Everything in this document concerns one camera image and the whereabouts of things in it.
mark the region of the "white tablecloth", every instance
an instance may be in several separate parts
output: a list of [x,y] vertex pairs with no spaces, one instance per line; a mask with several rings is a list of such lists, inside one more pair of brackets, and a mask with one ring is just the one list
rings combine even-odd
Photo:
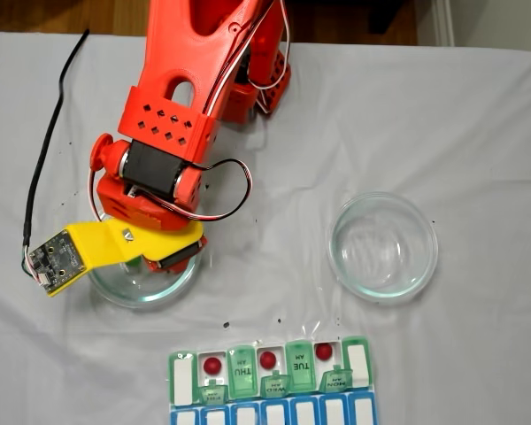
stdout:
[[[255,191],[207,226],[179,302],[120,309],[83,280],[49,299],[22,274],[27,187],[73,35],[0,34],[0,424],[166,424],[166,356],[255,340],[365,335],[382,425],[531,424],[531,53],[296,44],[270,120],[223,127]],[[91,36],[37,191],[33,246],[90,220],[89,150],[116,134],[142,38]],[[240,196],[236,170],[204,193]],[[326,232],[339,207],[395,192],[433,221],[422,297],[380,308],[341,288]],[[229,322],[224,329],[223,323]]]

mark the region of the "red ball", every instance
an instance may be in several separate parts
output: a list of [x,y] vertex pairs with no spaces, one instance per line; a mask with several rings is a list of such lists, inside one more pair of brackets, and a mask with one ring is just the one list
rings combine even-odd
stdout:
[[259,364],[262,365],[264,369],[273,369],[277,364],[275,354],[272,352],[262,352],[262,354],[259,356]]
[[315,354],[319,360],[326,361],[333,355],[333,347],[329,343],[317,344],[315,347]]
[[216,357],[209,357],[204,361],[203,370],[208,375],[218,375],[222,369],[222,363]]

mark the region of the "wooden floor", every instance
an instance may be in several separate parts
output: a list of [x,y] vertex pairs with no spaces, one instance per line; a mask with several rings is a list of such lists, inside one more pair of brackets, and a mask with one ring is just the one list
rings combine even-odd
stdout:
[[[145,35],[149,0],[0,0],[0,31]],[[295,42],[416,45],[413,0],[385,35],[369,34],[367,8],[288,3]]]

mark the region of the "glass bowl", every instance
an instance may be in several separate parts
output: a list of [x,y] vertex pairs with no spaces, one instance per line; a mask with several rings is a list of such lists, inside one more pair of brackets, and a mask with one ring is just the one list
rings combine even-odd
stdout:
[[366,193],[349,201],[328,239],[338,281],[369,301],[411,299],[435,271],[435,230],[415,205],[390,193]]
[[88,275],[96,291],[114,304],[129,308],[161,305],[181,294],[195,279],[202,253],[191,258],[180,274],[155,273],[138,257],[114,266],[92,270]]

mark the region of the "yellow bracket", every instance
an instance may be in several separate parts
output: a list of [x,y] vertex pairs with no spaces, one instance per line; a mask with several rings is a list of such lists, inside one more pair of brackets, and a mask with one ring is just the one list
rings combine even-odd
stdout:
[[70,224],[65,227],[65,231],[73,239],[84,268],[72,279],[48,291],[50,297],[95,268],[124,263],[140,256],[151,261],[169,257],[200,241],[203,237],[203,224],[200,221],[190,221],[182,230],[157,232],[110,218],[101,222]]

